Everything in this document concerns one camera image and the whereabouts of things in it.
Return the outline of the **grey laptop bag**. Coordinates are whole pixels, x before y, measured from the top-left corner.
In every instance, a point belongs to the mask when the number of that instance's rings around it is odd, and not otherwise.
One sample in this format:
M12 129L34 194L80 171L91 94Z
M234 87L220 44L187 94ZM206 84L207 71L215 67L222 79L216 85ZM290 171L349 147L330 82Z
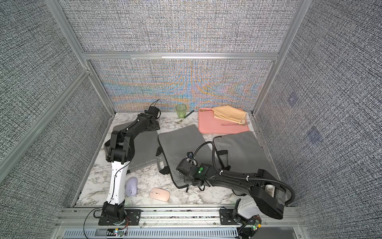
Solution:
M160 173L170 174L174 185L178 189L187 188L191 182L176 170L180 161L187 157L187 153L195 152L205 143L203 135L195 125L186 126L175 131L158 135L157 162L163 162L165 167Z
M259 169L268 171L279 179L255 135L250 132L217 136L213 139L217 152L225 167L239 173L256 173Z
M131 174L132 172L156 163L156 153L159 148L158 131L140 133L134 139L134 147L135 155L126 174Z

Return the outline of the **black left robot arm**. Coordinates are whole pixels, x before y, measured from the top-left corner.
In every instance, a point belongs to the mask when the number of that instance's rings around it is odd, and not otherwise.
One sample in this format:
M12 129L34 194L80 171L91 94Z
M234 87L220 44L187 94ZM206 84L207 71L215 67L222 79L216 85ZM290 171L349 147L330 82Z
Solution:
M99 225L124 225L127 216L125 178L129 167L145 167L156 159L160 109L150 106L131 123L117 125L104 144L105 158L111 163L111 181Z

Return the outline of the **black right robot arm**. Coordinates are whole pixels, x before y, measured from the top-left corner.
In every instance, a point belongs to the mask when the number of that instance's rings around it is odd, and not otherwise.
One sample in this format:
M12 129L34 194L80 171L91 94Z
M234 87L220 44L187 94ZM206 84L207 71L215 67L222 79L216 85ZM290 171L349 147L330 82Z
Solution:
M273 219L281 220L284 217L284 207L295 199L294 190L289 185L263 169L257 173L237 173L209 164L196 166L185 159L180 161L176 169L193 186L224 187L250 196L260 212Z

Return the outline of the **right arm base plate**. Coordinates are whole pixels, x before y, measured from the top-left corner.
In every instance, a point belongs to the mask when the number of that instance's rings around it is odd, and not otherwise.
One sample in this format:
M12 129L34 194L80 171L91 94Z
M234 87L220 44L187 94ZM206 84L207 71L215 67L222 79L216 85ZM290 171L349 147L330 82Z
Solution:
M220 224L223 226L239 225L239 223L234 220L233 209L221 207L219 209L219 219L220 219Z

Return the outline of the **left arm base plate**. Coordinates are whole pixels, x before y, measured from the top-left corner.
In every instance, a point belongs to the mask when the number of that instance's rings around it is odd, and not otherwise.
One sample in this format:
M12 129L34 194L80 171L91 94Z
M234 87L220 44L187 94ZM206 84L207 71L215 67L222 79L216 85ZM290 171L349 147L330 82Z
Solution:
M106 215L106 212L102 211L98 225L99 226L138 226L141 218L141 210L139 209L124 209L124 216L122 220L112 219Z

